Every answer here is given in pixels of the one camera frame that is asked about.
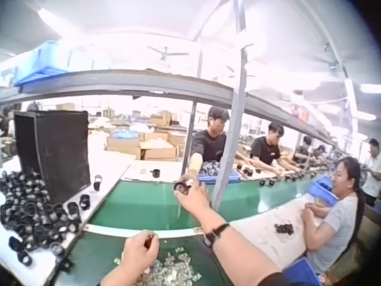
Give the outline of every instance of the ceiling fan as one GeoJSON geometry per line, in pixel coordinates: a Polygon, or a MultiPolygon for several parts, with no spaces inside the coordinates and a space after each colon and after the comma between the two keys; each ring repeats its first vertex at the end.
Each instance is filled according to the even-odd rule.
{"type": "Polygon", "coordinates": [[[166,61],[167,57],[172,57],[176,55],[189,55],[188,52],[168,52],[168,47],[165,46],[163,51],[160,51],[159,49],[154,48],[153,46],[147,46],[147,48],[161,54],[160,60],[166,61]]]}

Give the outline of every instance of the metal pole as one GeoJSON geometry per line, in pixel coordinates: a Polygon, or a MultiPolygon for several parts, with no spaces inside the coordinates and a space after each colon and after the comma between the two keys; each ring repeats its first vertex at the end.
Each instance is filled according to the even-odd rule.
{"type": "MultiPolygon", "coordinates": [[[[237,34],[244,33],[246,30],[244,5],[245,1],[234,0],[233,3],[235,12],[236,32],[237,34]]],[[[238,50],[235,51],[235,53],[237,56],[239,56],[239,61],[237,62],[237,67],[235,68],[235,70],[239,72],[239,74],[236,75],[236,86],[233,90],[232,116],[230,118],[226,144],[221,159],[221,168],[212,194],[212,206],[214,210],[218,210],[218,208],[220,207],[226,186],[229,183],[229,176],[232,172],[234,158],[237,152],[239,132],[241,130],[242,124],[242,115],[245,111],[245,88],[247,77],[245,65],[248,62],[248,58],[244,46],[238,47],[238,50]]]]}
{"type": "Polygon", "coordinates": [[[189,153],[191,152],[193,127],[195,126],[196,108],[197,108],[197,102],[194,101],[192,105],[192,112],[189,118],[188,131],[186,133],[186,144],[185,144],[185,150],[184,150],[184,159],[183,159],[183,166],[181,169],[181,175],[185,174],[186,168],[188,166],[189,153]]]}
{"type": "MultiPolygon", "coordinates": [[[[199,55],[198,55],[198,65],[197,65],[198,78],[201,78],[203,63],[204,63],[204,53],[202,49],[200,48],[199,55]]],[[[195,127],[196,108],[197,108],[197,102],[194,101],[192,105],[192,112],[189,118],[188,131],[186,132],[186,144],[185,144],[185,150],[184,150],[184,159],[183,159],[183,166],[181,169],[181,175],[185,174],[186,168],[188,166],[189,153],[191,152],[193,128],[195,127]]]]}

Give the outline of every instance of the white t-shirt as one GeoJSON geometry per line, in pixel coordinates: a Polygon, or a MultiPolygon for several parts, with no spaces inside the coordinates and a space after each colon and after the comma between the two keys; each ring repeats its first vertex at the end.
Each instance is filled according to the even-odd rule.
{"type": "MultiPolygon", "coordinates": [[[[381,173],[381,154],[376,158],[371,157],[368,163],[368,167],[377,172],[381,173]]],[[[366,194],[377,198],[379,192],[381,191],[381,181],[377,181],[369,172],[367,174],[367,179],[365,180],[363,190],[366,194]]]]}

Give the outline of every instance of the woman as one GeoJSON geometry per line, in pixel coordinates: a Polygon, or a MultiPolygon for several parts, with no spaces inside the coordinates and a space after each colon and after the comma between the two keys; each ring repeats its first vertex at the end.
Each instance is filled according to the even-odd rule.
{"type": "Polygon", "coordinates": [[[355,240],[365,208],[360,177],[358,161],[343,158],[332,180],[332,192],[339,198],[335,206],[330,209],[306,204],[302,218],[307,258],[317,274],[325,273],[355,240]],[[314,215],[324,219],[319,227],[315,226],[314,215]]]}

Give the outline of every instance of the gray shirt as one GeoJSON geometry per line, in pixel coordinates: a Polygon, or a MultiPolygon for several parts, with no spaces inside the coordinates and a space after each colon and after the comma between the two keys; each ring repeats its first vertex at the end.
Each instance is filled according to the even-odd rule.
{"type": "Polygon", "coordinates": [[[335,234],[317,251],[307,252],[308,261],[316,273],[327,271],[346,249],[354,231],[356,211],[357,197],[346,197],[332,207],[323,223],[330,225],[335,234]]]}

